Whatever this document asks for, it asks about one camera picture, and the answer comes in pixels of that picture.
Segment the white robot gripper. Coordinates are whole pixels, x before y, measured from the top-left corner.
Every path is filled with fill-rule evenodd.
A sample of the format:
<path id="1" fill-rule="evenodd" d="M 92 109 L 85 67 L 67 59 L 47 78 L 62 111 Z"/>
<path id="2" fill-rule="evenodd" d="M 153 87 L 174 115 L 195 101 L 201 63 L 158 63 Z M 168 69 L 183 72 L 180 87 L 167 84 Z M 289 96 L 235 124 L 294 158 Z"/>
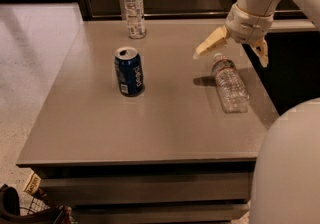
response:
<path id="1" fill-rule="evenodd" d="M 260 64 L 266 68 L 268 60 L 268 44 L 263 38 L 271 27 L 273 16 L 257 16 L 241 10 L 233 4 L 226 18 L 225 25 L 216 28 L 193 54 L 194 59 L 207 55 L 227 44 L 229 37 L 250 47 L 258 57 Z"/>

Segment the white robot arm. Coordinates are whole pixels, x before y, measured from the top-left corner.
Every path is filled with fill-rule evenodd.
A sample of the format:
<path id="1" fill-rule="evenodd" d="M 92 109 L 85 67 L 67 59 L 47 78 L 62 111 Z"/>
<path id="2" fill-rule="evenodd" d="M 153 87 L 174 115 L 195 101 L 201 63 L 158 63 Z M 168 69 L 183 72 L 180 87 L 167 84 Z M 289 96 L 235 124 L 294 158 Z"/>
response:
<path id="1" fill-rule="evenodd" d="M 265 35 L 281 0 L 237 0 L 225 24 L 195 50 L 196 58 L 231 38 L 249 45 L 273 76 L 301 89 L 300 103 L 268 130 L 256 160 L 249 224 L 320 224 L 319 45 L 280 42 L 269 47 Z M 320 29 L 320 0 L 292 0 Z"/>

